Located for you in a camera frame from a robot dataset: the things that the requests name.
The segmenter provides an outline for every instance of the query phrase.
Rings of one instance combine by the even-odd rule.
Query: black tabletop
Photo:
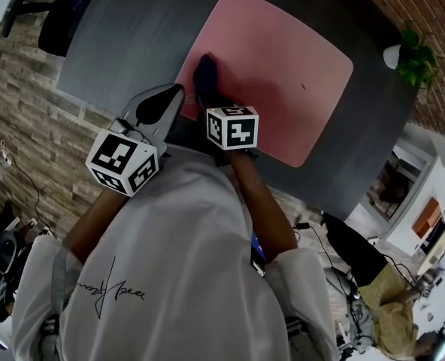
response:
[[[175,80],[218,0],[92,0],[58,88],[118,114],[129,99]],[[361,200],[395,145],[416,90],[383,62],[397,29],[370,0],[266,0],[309,25],[353,62],[353,75],[306,162],[261,154],[273,187],[337,217]]]

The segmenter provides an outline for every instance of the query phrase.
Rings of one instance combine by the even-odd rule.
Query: red mat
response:
[[[259,113],[258,150],[304,163],[344,91],[353,64],[311,28],[264,0],[219,0],[177,77],[184,116],[196,119],[192,73],[217,59],[219,91]]]

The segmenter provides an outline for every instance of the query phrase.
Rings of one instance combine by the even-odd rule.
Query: white cube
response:
[[[127,196],[159,170],[155,147],[106,129],[97,135],[86,166],[100,184]]]
[[[209,108],[207,138],[223,150],[256,147],[259,115],[254,107]]]

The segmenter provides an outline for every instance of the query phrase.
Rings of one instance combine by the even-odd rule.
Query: plant pot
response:
[[[396,69],[396,66],[398,65],[398,60],[400,59],[400,48],[401,44],[393,45],[386,48],[383,52],[385,64],[391,69]]]

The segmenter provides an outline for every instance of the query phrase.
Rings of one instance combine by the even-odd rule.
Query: white shirt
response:
[[[74,292],[60,318],[62,358],[261,361],[290,359],[299,347],[306,359],[338,359],[316,254],[282,253],[261,278],[229,179],[208,156],[182,148],[170,154],[86,264],[68,256]],[[16,359],[37,359],[59,247],[37,238],[26,263],[13,314]],[[306,344],[290,348],[285,317],[306,326]]]

